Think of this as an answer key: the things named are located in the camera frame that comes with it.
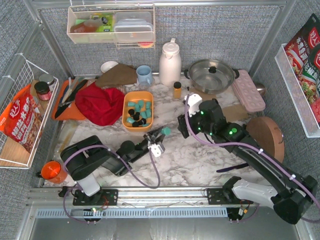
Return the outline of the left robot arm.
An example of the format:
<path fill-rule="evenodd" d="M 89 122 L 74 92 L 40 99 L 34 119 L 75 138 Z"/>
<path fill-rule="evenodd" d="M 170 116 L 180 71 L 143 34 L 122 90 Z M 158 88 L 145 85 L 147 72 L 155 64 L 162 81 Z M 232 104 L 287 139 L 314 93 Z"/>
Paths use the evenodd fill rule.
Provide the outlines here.
<path fill-rule="evenodd" d="M 63 169 L 76 182 L 79 189 L 91 197 L 101 190 L 93 174 L 96 169 L 103 167 L 115 176 L 121 177 L 127 172 L 131 173 L 131 164 L 145 155 L 149 155 L 151 163 L 155 165 L 153 158 L 160 157 L 165 152 L 163 140 L 170 133 L 171 130 L 167 127 L 151 130 L 144 134 L 140 143 L 135 144 L 126 140 L 116 152 L 103 145 L 98 136 L 90 136 L 60 153 Z"/>

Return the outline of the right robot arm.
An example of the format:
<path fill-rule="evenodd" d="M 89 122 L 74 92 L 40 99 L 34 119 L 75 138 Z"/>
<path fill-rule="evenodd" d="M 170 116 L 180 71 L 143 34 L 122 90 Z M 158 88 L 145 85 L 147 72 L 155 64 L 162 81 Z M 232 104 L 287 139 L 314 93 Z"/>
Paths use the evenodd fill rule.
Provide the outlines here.
<path fill-rule="evenodd" d="M 186 139 L 193 136 L 201 144 L 221 147 L 241 158 L 268 182 L 269 186 L 231 177 L 222 187 L 224 197 L 261 204 L 274 210 L 285 222 L 295 225 L 304 219 L 316 199 L 318 182 L 286 168 L 265 152 L 241 125 L 228 122 L 218 101 L 202 100 L 198 94 L 184 98 L 184 114 L 178 117 L 178 130 Z"/>

